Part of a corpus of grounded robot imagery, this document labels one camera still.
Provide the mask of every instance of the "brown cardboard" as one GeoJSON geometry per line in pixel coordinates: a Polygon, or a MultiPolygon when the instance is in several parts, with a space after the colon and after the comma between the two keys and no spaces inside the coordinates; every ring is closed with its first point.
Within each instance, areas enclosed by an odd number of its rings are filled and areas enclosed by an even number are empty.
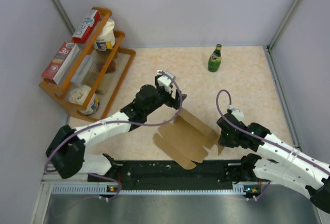
{"type": "MultiPolygon", "coordinates": [[[[173,124],[158,128],[154,135],[154,144],[175,160],[184,169],[196,167],[194,162],[202,163],[207,156],[204,147],[210,149],[218,144],[220,135],[192,115],[182,109],[173,124]]],[[[218,146],[220,154],[223,147],[218,146]]]]}

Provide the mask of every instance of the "bottle label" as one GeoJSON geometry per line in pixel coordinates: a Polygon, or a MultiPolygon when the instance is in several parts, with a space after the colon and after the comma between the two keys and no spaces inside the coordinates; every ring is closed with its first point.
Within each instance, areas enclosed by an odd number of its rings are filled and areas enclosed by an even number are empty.
{"type": "Polygon", "coordinates": [[[221,61],[221,57],[219,57],[217,54],[213,53],[211,55],[211,60],[212,61],[221,61]]]}

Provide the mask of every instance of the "white wall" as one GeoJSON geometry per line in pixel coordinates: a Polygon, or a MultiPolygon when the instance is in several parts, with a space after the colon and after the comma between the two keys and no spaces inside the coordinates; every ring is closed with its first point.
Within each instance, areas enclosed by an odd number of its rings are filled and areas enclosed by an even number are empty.
{"type": "Polygon", "coordinates": [[[108,7],[129,47],[267,45],[293,0],[60,0],[77,27],[108,7]]]}
{"type": "Polygon", "coordinates": [[[330,163],[330,5],[302,0],[273,49],[304,151],[330,163]]]}
{"type": "Polygon", "coordinates": [[[29,223],[45,150],[65,113],[39,87],[70,38],[50,0],[0,0],[0,222],[29,223]]]}

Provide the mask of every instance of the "wooden tabletop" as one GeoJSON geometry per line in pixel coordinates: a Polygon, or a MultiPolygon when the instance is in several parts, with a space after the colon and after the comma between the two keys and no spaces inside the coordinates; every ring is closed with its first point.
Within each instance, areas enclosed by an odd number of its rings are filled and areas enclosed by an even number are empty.
{"type": "MultiPolygon", "coordinates": [[[[261,46],[223,46],[222,63],[216,73],[207,70],[207,62],[214,47],[139,48],[109,116],[130,103],[144,84],[154,84],[157,70],[169,71],[188,97],[183,107],[220,132],[216,121],[220,115],[216,108],[216,95],[227,89],[233,105],[244,112],[244,123],[259,123],[270,129],[284,142],[292,145],[275,85],[261,46]]],[[[227,108],[228,98],[220,97],[220,108],[227,108]]],[[[148,116],[148,123],[169,119],[174,109],[163,106],[148,116]]],[[[71,118],[70,126],[88,122],[71,118]]],[[[115,160],[168,160],[165,153],[153,144],[156,127],[140,127],[104,141],[90,152],[108,153],[115,160]]],[[[207,159],[240,159],[252,152],[242,148],[225,148],[218,156],[215,146],[207,159]]]]}

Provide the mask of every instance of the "red and white box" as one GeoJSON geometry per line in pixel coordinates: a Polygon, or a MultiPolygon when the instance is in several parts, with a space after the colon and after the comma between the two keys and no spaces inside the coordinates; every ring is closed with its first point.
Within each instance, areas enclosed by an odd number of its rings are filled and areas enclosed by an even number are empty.
{"type": "Polygon", "coordinates": [[[84,20],[79,24],[77,30],[72,35],[73,41],[76,43],[85,44],[100,19],[100,12],[92,9],[85,16],[84,20]]]}
{"type": "Polygon", "coordinates": [[[58,85],[79,52],[76,43],[64,42],[41,77],[58,85]]]}

